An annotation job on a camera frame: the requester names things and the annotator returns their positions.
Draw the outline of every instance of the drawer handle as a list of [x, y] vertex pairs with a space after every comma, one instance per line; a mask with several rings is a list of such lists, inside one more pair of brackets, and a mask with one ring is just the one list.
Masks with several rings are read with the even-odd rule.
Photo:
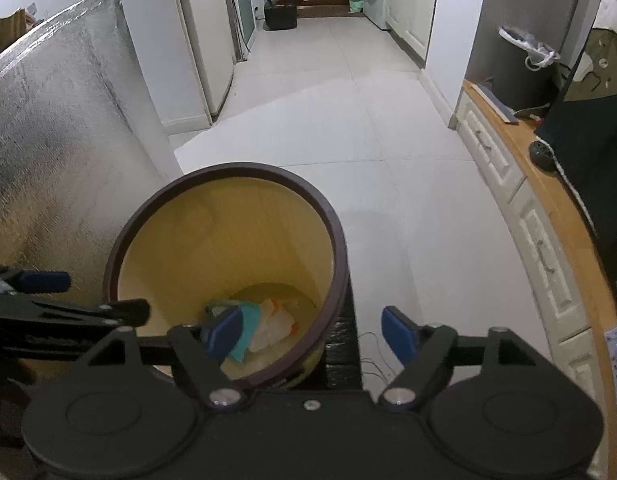
[[490, 152], [493, 149], [492, 146], [489, 146], [488, 144], [483, 142], [483, 140], [482, 140], [482, 130], [475, 130], [475, 136], [477, 137], [477, 142], [479, 142], [481, 144], [481, 146], [483, 147], [483, 149], [485, 149], [487, 152]]
[[557, 269], [555, 269], [554, 267], [548, 267], [547, 263], [546, 263], [546, 258], [544, 258], [544, 253], [542, 252], [542, 247], [544, 247], [546, 244], [544, 243], [544, 240], [538, 240], [535, 243], [535, 248], [537, 249], [537, 254], [539, 255], [539, 260], [542, 264], [542, 267], [544, 267], [544, 270], [546, 272], [549, 272], [550, 274], [553, 274]]

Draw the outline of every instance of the refrigerator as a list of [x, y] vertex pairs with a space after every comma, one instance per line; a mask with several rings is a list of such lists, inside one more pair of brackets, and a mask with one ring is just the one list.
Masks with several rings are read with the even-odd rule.
[[226, 0], [180, 0], [195, 65], [213, 121], [233, 79], [236, 53]]

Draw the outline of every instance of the wooden countertop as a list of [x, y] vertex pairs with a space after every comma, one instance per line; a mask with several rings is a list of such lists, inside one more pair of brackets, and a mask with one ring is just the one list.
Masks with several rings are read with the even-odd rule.
[[464, 91], [477, 104], [491, 126], [497, 130], [517, 160], [517, 164], [526, 174], [528, 183], [544, 206], [573, 268], [586, 313], [591, 322], [604, 383], [605, 404], [608, 412], [606, 424], [610, 441], [608, 479], [614, 480], [617, 477], [617, 407], [604, 332], [617, 326], [617, 304], [601, 268], [585, 219], [581, 216], [562, 181], [553, 174], [540, 170], [530, 161], [528, 145], [535, 140], [534, 125], [532, 125], [534, 123], [520, 121], [519, 124], [506, 124], [472, 88], [470, 82], [464, 81]]

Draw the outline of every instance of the brown bucket rim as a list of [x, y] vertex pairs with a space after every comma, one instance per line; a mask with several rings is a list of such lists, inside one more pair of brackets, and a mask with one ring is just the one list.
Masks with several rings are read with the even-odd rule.
[[120, 269], [128, 248], [142, 226], [158, 209], [193, 187], [232, 177], [268, 180], [300, 195], [322, 219], [333, 248], [333, 279], [322, 310], [306, 334], [287, 354], [268, 367], [236, 380], [237, 384], [247, 388], [269, 386], [298, 370], [306, 356], [322, 342], [323, 336], [339, 314], [349, 286], [346, 240], [339, 217], [323, 194], [295, 173], [257, 162], [230, 162], [193, 171], [162, 187], [131, 216], [115, 240], [104, 271], [104, 301], [117, 300]]

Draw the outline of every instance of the tile floor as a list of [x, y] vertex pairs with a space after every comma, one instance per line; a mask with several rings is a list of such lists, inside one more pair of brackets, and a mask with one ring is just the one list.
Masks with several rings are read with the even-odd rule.
[[[185, 173], [234, 161], [282, 166], [314, 184], [343, 224], [359, 333], [395, 304], [466, 335], [505, 325], [548, 355], [508, 228], [419, 69], [364, 18], [311, 18], [257, 32], [219, 122], [176, 150]], [[363, 358], [400, 366], [372, 335]], [[377, 372], [365, 364], [366, 372]], [[377, 394], [380, 378], [365, 376]]]

